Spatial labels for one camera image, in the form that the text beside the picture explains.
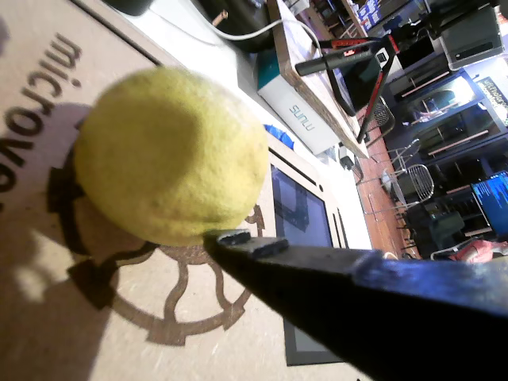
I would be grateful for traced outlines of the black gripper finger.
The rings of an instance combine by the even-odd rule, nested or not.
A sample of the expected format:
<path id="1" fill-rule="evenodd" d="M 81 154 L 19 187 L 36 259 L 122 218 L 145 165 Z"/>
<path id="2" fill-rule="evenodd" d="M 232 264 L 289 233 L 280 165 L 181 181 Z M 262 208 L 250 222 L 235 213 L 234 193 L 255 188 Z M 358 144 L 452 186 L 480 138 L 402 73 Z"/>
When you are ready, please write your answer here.
<path id="1" fill-rule="evenodd" d="M 507 260 L 388 260 L 379 250 L 297 246 L 216 230 L 225 272 L 374 380 L 504 380 Z"/>

